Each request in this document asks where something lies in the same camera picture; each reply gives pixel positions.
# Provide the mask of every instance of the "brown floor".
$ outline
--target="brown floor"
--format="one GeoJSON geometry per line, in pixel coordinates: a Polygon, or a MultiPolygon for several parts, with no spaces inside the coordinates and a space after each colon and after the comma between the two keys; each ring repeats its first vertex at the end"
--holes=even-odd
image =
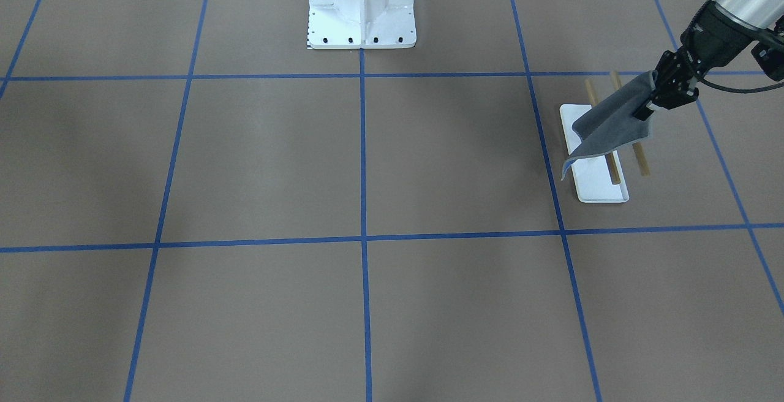
{"type": "Polygon", "coordinates": [[[781,90],[657,114],[629,203],[552,176],[702,1],[361,53],[307,0],[0,0],[0,400],[784,400],[781,90]]]}

